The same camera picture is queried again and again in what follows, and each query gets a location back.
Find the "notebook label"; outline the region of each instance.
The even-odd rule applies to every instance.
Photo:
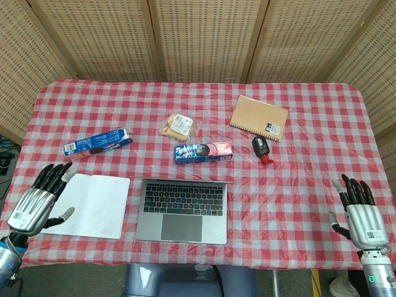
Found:
[[[267,132],[272,133],[272,134],[279,135],[279,133],[280,133],[280,126],[267,123],[267,127],[265,127],[265,130],[266,130]]]

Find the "laptop keyboard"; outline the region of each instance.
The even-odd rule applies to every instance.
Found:
[[[146,184],[144,212],[223,215],[223,188],[179,184]]]

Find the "silver laptop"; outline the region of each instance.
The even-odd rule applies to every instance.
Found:
[[[225,244],[227,183],[144,178],[136,238]]]

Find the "small bottle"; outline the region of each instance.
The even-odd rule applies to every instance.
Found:
[[[263,136],[255,137],[252,141],[252,144],[253,144],[254,153],[256,154],[256,156],[260,158],[261,163],[265,165],[273,163],[273,160],[271,160],[268,157],[268,154],[270,153],[270,148],[267,144],[267,141],[265,141],[265,137]]]

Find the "red bottle cap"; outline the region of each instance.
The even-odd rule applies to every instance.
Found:
[[[271,160],[269,157],[268,157],[268,155],[263,155],[263,156],[261,156],[260,157],[260,160],[261,160],[261,163],[263,163],[263,164],[271,164],[271,163],[273,163],[273,160]]]

